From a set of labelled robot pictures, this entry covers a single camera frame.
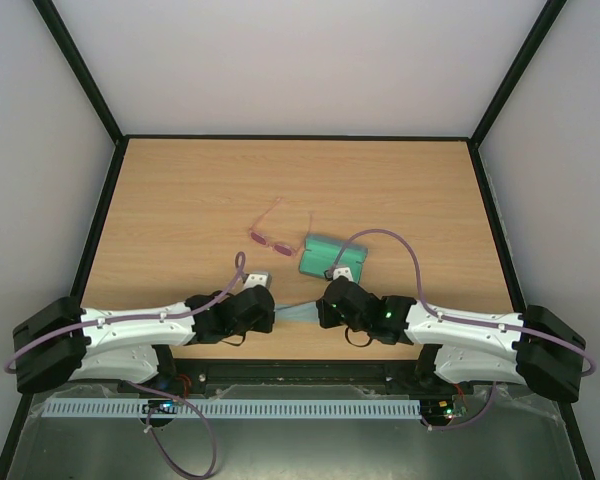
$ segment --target pink eyeglasses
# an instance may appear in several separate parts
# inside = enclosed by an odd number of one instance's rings
[[[294,248],[285,243],[272,243],[271,241],[269,241],[267,239],[267,237],[265,237],[261,233],[258,233],[255,231],[255,228],[258,226],[258,224],[260,222],[262,222],[262,220],[264,220],[264,217],[266,217],[271,212],[271,210],[273,210],[281,201],[282,201],[282,197],[276,198],[276,201],[273,202],[273,205],[271,205],[266,212],[264,212],[262,215],[260,215],[256,219],[256,221],[253,222],[253,225],[251,225],[249,227],[249,236],[251,237],[251,240],[259,243],[263,247],[269,247],[269,248],[273,249],[274,252],[278,252],[278,253],[284,255],[285,257],[295,257],[298,254],[298,251],[302,248],[302,245],[304,245],[304,239],[302,240],[302,243],[300,245],[298,245],[297,248]],[[311,231],[312,223],[313,223],[313,215],[311,214],[311,212],[309,212],[309,232]]]

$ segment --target mint green fabric pouch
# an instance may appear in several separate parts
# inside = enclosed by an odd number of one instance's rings
[[[327,237],[325,235],[309,234],[305,238],[305,250],[300,260],[300,273],[312,277],[324,278],[325,270],[328,270],[336,259],[338,252],[344,245],[342,240]],[[346,265],[351,269],[353,279],[360,283],[362,265],[367,258],[368,249],[361,245],[351,244],[347,247],[338,261],[339,265]]]

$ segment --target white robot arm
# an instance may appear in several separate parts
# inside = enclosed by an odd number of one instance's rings
[[[423,345],[416,367],[423,383],[509,382],[556,401],[578,399],[585,341],[546,308],[484,314],[411,297],[377,298],[347,267],[334,270],[316,306],[322,328],[344,325],[366,332],[370,341]]]
[[[209,308],[217,293],[127,311],[82,309],[75,298],[59,299],[14,329],[16,350],[44,335],[53,337],[16,354],[18,390],[37,393],[75,380],[144,383],[161,365],[172,363],[168,346],[217,343],[247,331],[270,333],[275,321],[271,276],[254,272],[243,282],[240,293]],[[53,335],[62,329],[69,331]]]

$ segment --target black metal frame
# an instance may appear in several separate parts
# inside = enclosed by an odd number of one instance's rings
[[[189,393],[207,398],[229,387],[240,386],[348,386],[370,394],[408,395],[412,400],[446,400],[458,393],[455,385],[441,380],[423,387],[416,380],[416,360],[209,360],[176,358],[174,371],[191,380]],[[178,395],[180,382],[166,389]],[[458,385],[464,393],[473,392],[473,384]],[[121,393],[137,393],[127,382],[118,383]]]
[[[98,247],[98,242],[104,228],[107,212],[109,205],[115,191],[116,182],[124,155],[126,152],[129,140],[132,138],[179,138],[179,139],[235,139],[235,140],[249,140],[249,139],[267,139],[267,140],[347,140],[347,141],[460,141],[465,142],[469,149],[469,154],[473,164],[473,168],[476,175],[476,180],[480,189],[480,194],[484,203],[484,208],[487,213],[489,226],[493,235],[498,257],[504,274],[504,278],[511,297],[511,303],[516,311],[523,311],[525,308],[525,302],[522,295],[522,290],[518,282],[513,262],[511,260],[511,254],[506,242],[502,230],[502,224],[498,216],[498,212],[495,208],[493,195],[490,190],[487,176],[484,171],[484,165],[480,157],[479,147],[487,136],[489,130],[496,121],[500,111],[507,102],[509,96],[515,89],[518,81],[522,77],[527,66],[531,62],[536,51],[542,44],[545,36],[549,32],[551,26],[558,17],[560,11],[566,3],[566,0],[547,0],[542,12],[538,16],[533,28],[529,32],[526,40],[520,48],[515,60],[509,68],[506,76],[502,80],[498,90],[492,101],[490,102],[487,110],[485,111],[482,119],[480,120],[475,132],[471,138],[466,137],[396,137],[396,136],[318,136],[318,135],[123,135],[122,131],[118,127],[111,111],[109,110],[106,102],[98,86],[96,85],[91,73],[89,72],[78,48],[71,39],[69,31],[67,30],[62,18],[60,17],[57,9],[55,8],[52,0],[32,0],[36,5],[40,15],[47,24],[49,31],[58,43],[59,48],[63,52],[67,62],[71,66],[75,73],[78,81],[82,85],[87,97],[91,101],[96,113],[100,117],[103,125],[107,132],[111,136],[112,141],[116,145],[113,158],[111,160],[111,166],[107,173],[105,184],[98,202],[96,213],[89,231],[87,242],[85,244],[84,252],[80,260],[78,271],[76,274],[75,281],[71,288],[71,295],[75,295],[82,298],[84,295],[91,266],[95,258],[95,253]],[[385,391],[387,393],[400,393],[399,386],[392,386],[387,382],[386,377],[390,377],[389,374],[392,368],[402,368],[407,365],[407,368],[411,368],[413,362],[310,362],[310,361],[293,361],[293,362],[281,362],[281,361],[244,361],[244,362],[225,362],[225,361],[198,361],[195,364],[191,362],[184,362],[182,366],[184,368],[193,368],[190,372],[194,378],[197,378],[199,373],[204,374],[205,382],[204,386],[200,388],[208,389],[217,385],[218,387],[226,384],[230,381],[232,376],[235,378],[245,378],[248,375],[251,379],[258,378],[269,378],[271,375],[279,372],[280,368],[285,369],[286,372],[294,372],[293,375],[302,375],[304,371],[303,379],[305,381],[312,382],[314,384],[320,384],[320,378],[329,378],[333,382],[334,378],[342,377],[345,382],[345,375],[349,375],[346,378],[355,378],[354,383],[357,385],[376,386],[379,391]],[[259,369],[258,374],[253,373],[253,369]],[[320,369],[324,371],[331,371],[332,376],[320,377]],[[6,478],[11,461],[15,454],[15,450],[20,437],[20,432],[24,426],[28,410],[31,404],[32,397],[30,395],[23,395],[16,411],[16,415],[9,431],[7,441],[0,457],[0,479]],[[580,475],[584,480],[594,480],[595,475],[587,455],[587,451],[580,435],[578,424],[573,413],[573,409],[569,404],[560,404],[560,412],[562,418],[566,423],[567,433],[573,448]]]

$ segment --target white cable tray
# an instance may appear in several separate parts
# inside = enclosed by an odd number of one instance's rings
[[[51,398],[43,417],[139,418],[149,411],[149,402],[162,402],[154,417],[197,418],[188,407],[164,399]],[[190,400],[207,418],[235,419],[420,419],[417,400]]]

